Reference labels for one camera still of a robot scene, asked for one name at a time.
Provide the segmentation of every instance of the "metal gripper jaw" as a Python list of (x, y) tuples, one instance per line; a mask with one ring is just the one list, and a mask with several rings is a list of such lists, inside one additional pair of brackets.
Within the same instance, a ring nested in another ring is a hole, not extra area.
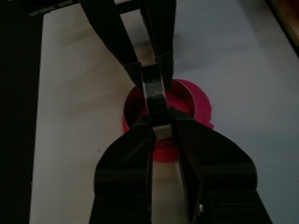
[(245, 152), (181, 111), (171, 108), (169, 114), (189, 223), (271, 224)]

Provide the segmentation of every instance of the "pink cup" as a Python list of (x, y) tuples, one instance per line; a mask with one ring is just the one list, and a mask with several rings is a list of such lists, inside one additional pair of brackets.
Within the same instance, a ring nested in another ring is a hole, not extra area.
[[(187, 80), (172, 80), (172, 88), (165, 92), (169, 107), (193, 117), (195, 121), (213, 128), (211, 124), (211, 103), (201, 89)], [(123, 129), (127, 132), (141, 116), (147, 114), (143, 90), (133, 87), (124, 106)], [(164, 139), (155, 144), (153, 161), (175, 162), (179, 159), (177, 149), (172, 139)]]

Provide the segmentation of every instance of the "black plastic part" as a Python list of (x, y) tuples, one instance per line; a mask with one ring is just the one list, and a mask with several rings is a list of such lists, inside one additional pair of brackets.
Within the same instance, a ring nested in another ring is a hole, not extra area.
[(189, 222), (272, 223), (257, 197), (257, 173), (245, 152), (181, 111), (171, 108), (169, 113)]
[(119, 3), (116, 5), (116, 10), (119, 14), (124, 14), (129, 11), (136, 11), (140, 8), (139, 0), (128, 0), (127, 2)]
[(115, 1), (87, 0), (81, 1), (80, 5), (95, 32), (120, 64), (124, 66), (137, 63), (135, 49), (119, 16)]
[(175, 0), (140, 1), (140, 12), (152, 42), (155, 61), (159, 65), (164, 88), (171, 87), (173, 77), (175, 11)]
[(204, 192), (199, 224), (271, 224), (256, 191), (224, 190)]
[(141, 121), (97, 162), (89, 224), (151, 223), (155, 134)]

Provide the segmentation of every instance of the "white surface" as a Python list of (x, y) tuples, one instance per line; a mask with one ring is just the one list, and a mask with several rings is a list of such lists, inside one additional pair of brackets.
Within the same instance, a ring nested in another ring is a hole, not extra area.
[[(149, 48), (137, 11), (124, 15), (137, 55)], [(299, 61), (263, 0), (179, 0), (175, 77), (213, 107), (215, 130), (255, 161), (275, 224), (299, 221)], [(79, 5), (44, 16), (30, 224), (89, 222), (93, 171), (121, 135), (132, 83)], [(176, 164), (153, 165), (153, 224), (183, 224)]]

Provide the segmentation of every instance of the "dark background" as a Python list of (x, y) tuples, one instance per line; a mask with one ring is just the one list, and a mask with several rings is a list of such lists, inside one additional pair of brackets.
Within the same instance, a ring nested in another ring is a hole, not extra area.
[(0, 224), (29, 223), (43, 15), (28, 13), (59, 2), (0, 0)]

